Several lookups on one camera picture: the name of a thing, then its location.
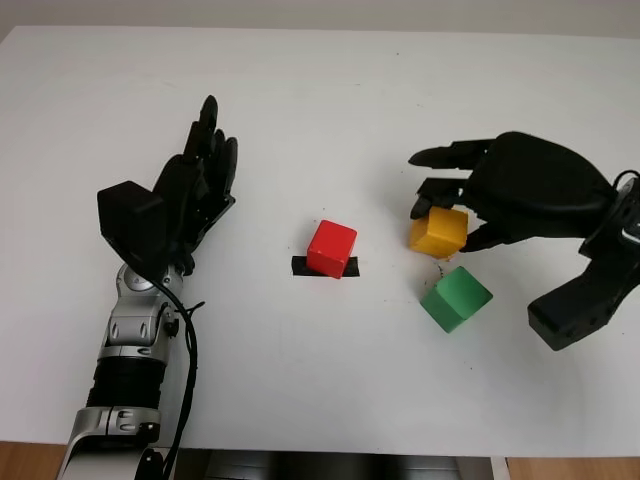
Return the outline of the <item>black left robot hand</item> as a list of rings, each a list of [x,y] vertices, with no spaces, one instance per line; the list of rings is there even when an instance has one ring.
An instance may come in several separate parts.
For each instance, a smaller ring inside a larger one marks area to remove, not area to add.
[[[193,254],[208,230],[235,203],[238,142],[217,127],[217,119],[218,103],[209,95],[183,152],[165,164],[153,188],[167,206],[169,263],[184,276],[193,273]]]

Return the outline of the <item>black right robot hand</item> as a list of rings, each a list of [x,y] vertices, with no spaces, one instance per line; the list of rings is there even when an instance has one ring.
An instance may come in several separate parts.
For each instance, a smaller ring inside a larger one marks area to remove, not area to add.
[[[587,238],[617,198],[616,189],[587,159],[520,132],[425,149],[409,162],[469,171],[466,179],[426,178],[410,212],[417,220],[434,207],[462,205],[473,211],[483,223],[468,234],[464,252],[534,237]]]

